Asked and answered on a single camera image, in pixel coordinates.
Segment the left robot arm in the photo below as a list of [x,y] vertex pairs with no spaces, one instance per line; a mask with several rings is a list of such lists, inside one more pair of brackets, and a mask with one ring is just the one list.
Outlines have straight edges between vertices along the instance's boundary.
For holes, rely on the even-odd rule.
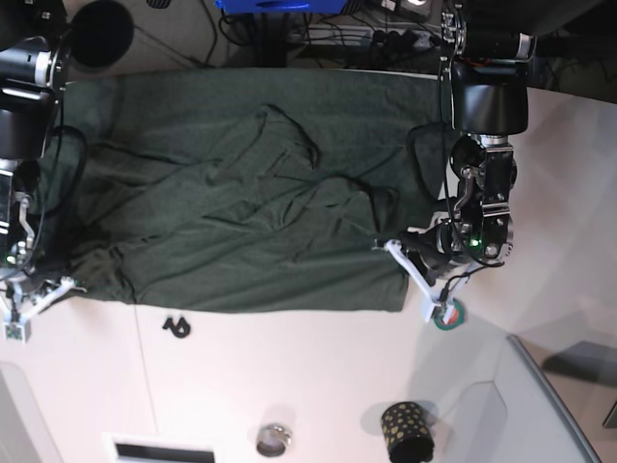
[[460,266],[501,266],[512,249],[509,199],[518,171],[509,138],[528,126],[527,63],[536,45],[481,1],[444,2],[441,31],[440,78],[460,135],[441,157],[458,186],[437,202],[428,230],[399,236],[429,286]]

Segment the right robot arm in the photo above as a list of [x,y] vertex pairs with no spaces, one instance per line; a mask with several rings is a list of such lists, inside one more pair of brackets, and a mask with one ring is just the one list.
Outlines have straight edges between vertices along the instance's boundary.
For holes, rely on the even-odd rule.
[[1,4],[1,279],[29,273],[44,223],[64,208],[38,189],[39,161],[64,135],[72,28],[61,1]]

